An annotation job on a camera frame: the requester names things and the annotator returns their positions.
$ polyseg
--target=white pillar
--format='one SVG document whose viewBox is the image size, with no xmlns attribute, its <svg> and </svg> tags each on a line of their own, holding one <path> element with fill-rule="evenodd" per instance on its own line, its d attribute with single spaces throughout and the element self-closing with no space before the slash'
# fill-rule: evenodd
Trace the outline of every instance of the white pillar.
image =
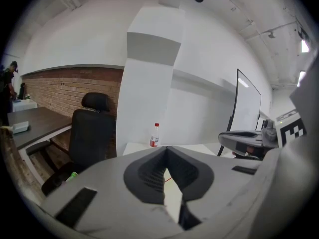
<svg viewBox="0 0 319 239">
<path fill-rule="evenodd" d="M 117 156 L 128 142 L 149 143 L 156 122 L 163 127 L 168 94 L 184 25 L 184 11 L 144 5 L 128 34 L 117 112 Z"/>
</svg>

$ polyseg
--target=person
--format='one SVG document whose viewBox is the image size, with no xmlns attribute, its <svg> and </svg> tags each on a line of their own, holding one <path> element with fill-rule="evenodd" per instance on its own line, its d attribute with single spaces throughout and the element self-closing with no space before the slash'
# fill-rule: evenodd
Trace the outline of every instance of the person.
<svg viewBox="0 0 319 239">
<path fill-rule="evenodd" d="M 7 114 L 11 112 L 11 101 L 10 97 L 15 98 L 14 88 L 12 86 L 13 73 L 16 71 L 18 64 L 16 61 L 13 61 L 9 68 L 7 68 L 1 74 L 2 87 L 0 89 L 0 113 L 2 125 L 9 126 Z"/>
</svg>

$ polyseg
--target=plastic bottle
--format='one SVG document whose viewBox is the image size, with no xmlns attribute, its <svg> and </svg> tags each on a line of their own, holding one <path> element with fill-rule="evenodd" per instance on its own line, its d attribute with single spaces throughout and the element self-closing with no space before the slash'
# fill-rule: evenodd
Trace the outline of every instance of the plastic bottle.
<svg viewBox="0 0 319 239">
<path fill-rule="evenodd" d="M 155 127 L 153 128 L 151 140 L 150 140 L 150 146 L 151 147 L 157 147 L 159 143 L 159 123 L 155 123 Z"/>
</svg>

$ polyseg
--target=black office chair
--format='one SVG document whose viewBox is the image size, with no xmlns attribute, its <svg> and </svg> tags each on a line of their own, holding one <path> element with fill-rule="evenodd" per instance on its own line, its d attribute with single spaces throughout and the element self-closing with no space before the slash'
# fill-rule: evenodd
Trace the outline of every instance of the black office chair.
<svg viewBox="0 0 319 239">
<path fill-rule="evenodd" d="M 23 100 L 25 96 L 25 83 L 21 83 L 18 99 Z"/>
<path fill-rule="evenodd" d="M 87 93 L 82 99 L 82 106 L 95 111 L 79 109 L 73 113 L 69 144 L 69 155 L 73 162 L 56 170 L 42 185 L 41 189 L 46 196 L 67 180 L 72 172 L 81 173 L 105 159 L 115 126 L 115 118 L 104 113 L 109 111 L 108 96 L 101 93 Z"/>
</svg>

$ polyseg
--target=chair headrest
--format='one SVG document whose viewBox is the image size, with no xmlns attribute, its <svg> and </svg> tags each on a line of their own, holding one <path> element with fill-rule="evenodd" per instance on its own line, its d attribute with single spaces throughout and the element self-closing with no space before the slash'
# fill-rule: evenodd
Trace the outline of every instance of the chair headrest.
<svg viewBox="0 0 319 239">
<path fill-rule="evenodd" d="M 86 108 L 91 108 L 97 111 L 106 111 L 109 112 L 108 106 L 108 95 L 102 93 L 86 93 L 82 99 L 82 106 Z"/>
</svg>

